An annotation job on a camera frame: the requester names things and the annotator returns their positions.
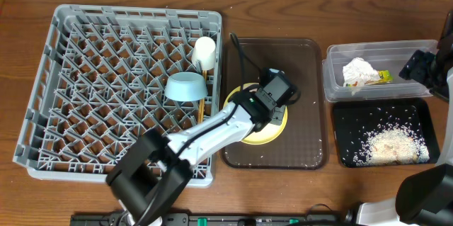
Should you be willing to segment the white tissue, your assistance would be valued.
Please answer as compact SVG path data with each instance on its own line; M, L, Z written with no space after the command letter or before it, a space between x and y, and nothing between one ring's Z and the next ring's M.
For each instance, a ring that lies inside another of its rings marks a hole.
M343 86L349 86L352 89L352 95L355 95L363 86L380 80L379 72L361 57L352 59L343 67L343 78Z

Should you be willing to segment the white cup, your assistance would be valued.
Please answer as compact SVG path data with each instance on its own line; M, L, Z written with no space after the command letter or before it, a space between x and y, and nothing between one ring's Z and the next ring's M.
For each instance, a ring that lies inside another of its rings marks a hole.
M210 37L198 38L192 53L192 63L197 70L208 71L215 66L216 43Z

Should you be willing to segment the wooden chopstick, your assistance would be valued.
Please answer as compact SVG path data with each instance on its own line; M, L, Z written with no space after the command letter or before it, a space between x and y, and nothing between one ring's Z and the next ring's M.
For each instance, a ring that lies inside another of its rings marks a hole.
M205 70L202 71L202 76L204 79L207 78L207 72ZM198 110L198 117L197 122L202 123L204 118L204 108L205 108L205 98L200 100L199 110Z
M207 81L207 70L202 71L202 76L205 81L205 88L206 88L206 81ZM198 114L198 123L202 123L204 120L204 110L205 110L205 97L206 95L201 99L200 101L200 107L199 107L199 114Z

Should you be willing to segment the yellow green snack wrapper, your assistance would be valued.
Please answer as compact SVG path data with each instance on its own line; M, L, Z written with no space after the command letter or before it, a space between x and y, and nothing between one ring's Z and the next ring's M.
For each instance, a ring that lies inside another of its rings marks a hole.
M388 70L375 71L371 73L359 72L354 77L346 80L343 86L367 86L375 84L385 84L393 81Z

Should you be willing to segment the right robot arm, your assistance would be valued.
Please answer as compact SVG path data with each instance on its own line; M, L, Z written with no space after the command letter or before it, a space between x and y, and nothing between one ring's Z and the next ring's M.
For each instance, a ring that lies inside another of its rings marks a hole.
M442 151L435 167L407 177L395 198L362 203L345 218L349 225L452 224L452 12L445 19L437 52L413 53L399 76L414 80L448 102Z

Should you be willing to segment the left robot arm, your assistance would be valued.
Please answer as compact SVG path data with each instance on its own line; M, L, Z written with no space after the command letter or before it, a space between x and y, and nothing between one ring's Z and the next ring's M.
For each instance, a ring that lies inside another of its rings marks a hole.
M132 225L151 225L168 211L193 177L195 166L218 150L262 130L276 108L287 106L262 88L233 94L218 114L182 132L146 131L105 182Z

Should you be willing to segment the light blue bowl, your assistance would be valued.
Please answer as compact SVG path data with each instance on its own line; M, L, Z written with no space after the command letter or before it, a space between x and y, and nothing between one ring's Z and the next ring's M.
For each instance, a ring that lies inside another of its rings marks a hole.
M164 95L173 101L199 101L208 95L206 81L195 72L175 73L168 78Z

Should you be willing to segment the yellow round plate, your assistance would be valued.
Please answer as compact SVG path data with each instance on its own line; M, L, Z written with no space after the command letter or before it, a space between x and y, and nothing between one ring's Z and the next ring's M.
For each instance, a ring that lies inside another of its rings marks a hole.
M258 83L247 83L243 85L243 90L247 87L258 87ZM239 95L241 86L237 86L233 89L224 102L224 107L228 105L230 101L239 102L240 106L243 108L243 102L246 100L246 95ZM242 139L243 143L248 145L264 145L265 143L271 142L276 139L282 131L285 129L288 119L288 109L286 107L285 116L281 125L267 124L263 129L254 129L251 128L249 134Z

